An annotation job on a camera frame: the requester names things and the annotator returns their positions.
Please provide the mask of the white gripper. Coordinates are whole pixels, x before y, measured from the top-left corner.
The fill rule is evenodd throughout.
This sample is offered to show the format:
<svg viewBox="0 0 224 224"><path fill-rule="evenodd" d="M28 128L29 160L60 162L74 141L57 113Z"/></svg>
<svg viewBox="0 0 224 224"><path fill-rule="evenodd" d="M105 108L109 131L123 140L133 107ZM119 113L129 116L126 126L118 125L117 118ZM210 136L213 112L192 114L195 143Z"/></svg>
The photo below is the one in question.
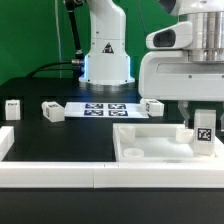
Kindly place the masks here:
<svg viewBox="0 0 224 224"><path fill-rule="evenodd" d="M149 34L149 52L139 72L141 97L179 101L185 127L190 119L187 101L224 102L224 63L191 61L187 47L192 42L193 25L189 21Z"/></svg>

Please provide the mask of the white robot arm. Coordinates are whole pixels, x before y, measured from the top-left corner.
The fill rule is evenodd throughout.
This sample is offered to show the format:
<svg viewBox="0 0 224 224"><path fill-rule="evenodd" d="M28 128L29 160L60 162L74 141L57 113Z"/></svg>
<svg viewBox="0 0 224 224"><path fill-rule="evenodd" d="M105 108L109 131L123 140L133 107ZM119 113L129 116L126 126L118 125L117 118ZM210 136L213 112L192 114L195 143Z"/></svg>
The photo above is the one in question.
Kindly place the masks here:
<svg viewBox="0 0 224 224"><path fill-rule="evenodd" d="M101 90L132 83L125 14L112 0L87 0L91 48L82 84ZM158 0L178 22L146 37L140 65L144 99L224 103L224 0Z"/></svg>

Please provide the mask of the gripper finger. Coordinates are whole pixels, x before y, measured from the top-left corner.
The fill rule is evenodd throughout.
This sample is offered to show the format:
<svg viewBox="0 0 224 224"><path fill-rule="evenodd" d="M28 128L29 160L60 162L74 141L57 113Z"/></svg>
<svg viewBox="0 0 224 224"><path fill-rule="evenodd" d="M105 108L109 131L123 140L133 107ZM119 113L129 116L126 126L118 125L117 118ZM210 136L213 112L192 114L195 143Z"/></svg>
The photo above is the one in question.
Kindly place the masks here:
<svg viewBox="0 0 224 224"><path fill-rule="evenodd" d="M220 130L224 131L224 103L222 103L222 110L220 115Z"/></svg>

